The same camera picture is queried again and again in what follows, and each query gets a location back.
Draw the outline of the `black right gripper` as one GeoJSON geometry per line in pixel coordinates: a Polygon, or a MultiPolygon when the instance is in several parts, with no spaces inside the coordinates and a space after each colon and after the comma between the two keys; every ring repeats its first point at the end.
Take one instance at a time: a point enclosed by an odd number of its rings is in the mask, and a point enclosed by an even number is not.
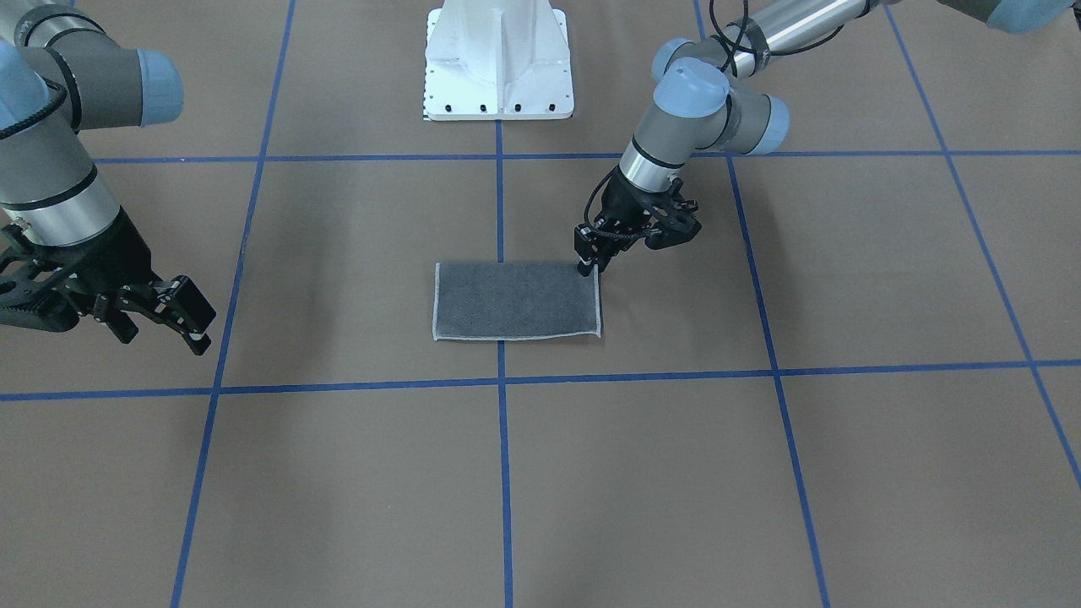
{"type": "Polygon", "coordinates": [[[163,280],[155,273],[150,249],[124,210],[103,230],[74,244],[44,244],[26,214],[14,220],[30,224],[31,241],[46,247],[49,257],[64,265],[53,276],[64,276],[58,291],[74,304],[79,319],[91,317],[130,344],[139,334],[130,316],[139,314],[176,330],[196,356],[211,346],[206,331],[216,310],[189,277],[163,280]]]}

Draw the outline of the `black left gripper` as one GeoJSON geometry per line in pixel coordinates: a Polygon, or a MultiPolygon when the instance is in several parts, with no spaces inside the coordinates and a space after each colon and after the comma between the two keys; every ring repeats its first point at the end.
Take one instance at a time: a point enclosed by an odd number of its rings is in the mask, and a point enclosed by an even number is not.
{"type": "MultiPolygon", "coordinates": [[[[676,179],[669,181],[668,191],[676,186],[676,179]]],[[[579,256],[578,270],[582,276],[592,274],[593,265],[598,274],[606,270],[612,257],[627,251],[635,242],[644,239],[654,222],[644,210],[649,193],[637,188],[622,174],[619,169],[610,170],[595,186],[584,206],[583,222],[574,230],[574,250],[579,256]]]]}

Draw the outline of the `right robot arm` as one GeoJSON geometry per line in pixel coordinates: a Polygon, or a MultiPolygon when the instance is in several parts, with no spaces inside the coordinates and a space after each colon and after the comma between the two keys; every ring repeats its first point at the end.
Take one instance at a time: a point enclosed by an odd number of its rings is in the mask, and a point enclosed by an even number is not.
{"type": "Polygon", "coordinates": [[[3,3],[4,326],[61,334],[84,317],[124,344],[139,314],[202,355],[216,312],[184,274],[163,280],[152,253],[79,138],[94,128],[174,121],[177,67],[120,47],[59,1],[3,3]]]}

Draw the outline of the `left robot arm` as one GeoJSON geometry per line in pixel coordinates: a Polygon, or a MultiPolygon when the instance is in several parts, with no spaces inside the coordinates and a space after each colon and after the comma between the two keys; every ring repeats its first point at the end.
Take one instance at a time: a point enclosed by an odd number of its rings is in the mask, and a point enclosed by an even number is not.
{"type": "Polygon", "coordinates": [[[771,61],[825,45],[876,1],[772,1],[742,9],[699,41],[676,38],[655,54],[652,103],[618,166],[599,181],[574,230],[578,272],[591,276],[633,243],[660,250],[699,232],[698,204],[681,193],[681,170],[699,151],[766,155],[780,147],[790,114],[747,84],[771,61]]]}

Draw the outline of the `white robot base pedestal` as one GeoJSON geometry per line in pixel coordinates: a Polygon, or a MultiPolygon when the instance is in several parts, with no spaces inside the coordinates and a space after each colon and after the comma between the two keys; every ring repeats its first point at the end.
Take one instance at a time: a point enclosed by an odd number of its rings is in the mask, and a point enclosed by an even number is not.
{"type": "Polygon", "coordinates": [[[445,1],[426,24],[424,119],[538,121],[574,114],[564,11],[548,1],[445,1]]]}

